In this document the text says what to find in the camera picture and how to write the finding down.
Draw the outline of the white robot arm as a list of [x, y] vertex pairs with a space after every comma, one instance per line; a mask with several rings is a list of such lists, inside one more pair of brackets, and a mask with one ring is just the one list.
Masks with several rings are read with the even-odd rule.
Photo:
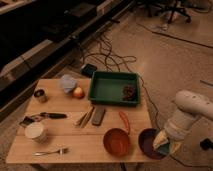
[[213, 121], [213, 102], [204, 95], [182, 90], [176, 93], [174, 102], [176, 110], [166, 121], [164, 129], [175, 141], [182, 141], [201, 117]]

